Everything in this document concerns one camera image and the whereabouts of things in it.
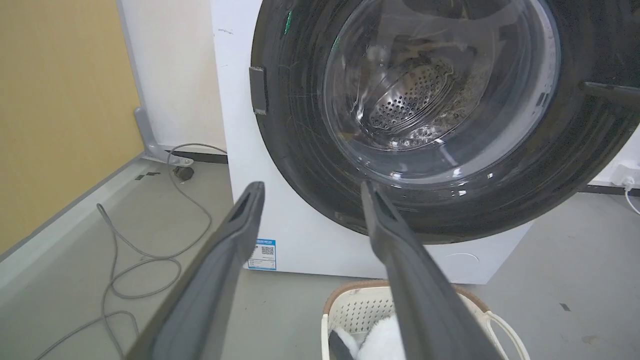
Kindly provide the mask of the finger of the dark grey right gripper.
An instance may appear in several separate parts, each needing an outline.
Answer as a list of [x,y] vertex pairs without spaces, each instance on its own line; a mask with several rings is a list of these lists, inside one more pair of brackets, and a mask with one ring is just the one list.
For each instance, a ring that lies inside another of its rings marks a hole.
[[500,360],[502,355],[383,192],[361,183],[370,246],[385,266],[408,360]]

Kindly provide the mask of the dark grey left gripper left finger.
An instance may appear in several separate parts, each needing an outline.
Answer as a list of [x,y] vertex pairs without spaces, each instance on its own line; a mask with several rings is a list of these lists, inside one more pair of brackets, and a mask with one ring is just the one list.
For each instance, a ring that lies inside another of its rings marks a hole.
[[126,353],[128,360],[219,360],[243,265],[256,250],[265,183],[249,183]]

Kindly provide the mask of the dark grey pointed left gripper right finger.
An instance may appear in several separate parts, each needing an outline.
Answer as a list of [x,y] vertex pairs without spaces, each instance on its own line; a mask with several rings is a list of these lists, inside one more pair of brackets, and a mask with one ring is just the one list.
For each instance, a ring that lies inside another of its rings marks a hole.
[[640,107],[639,88],[581,81],[580,89],[589,96],[603,98],[620,106]]

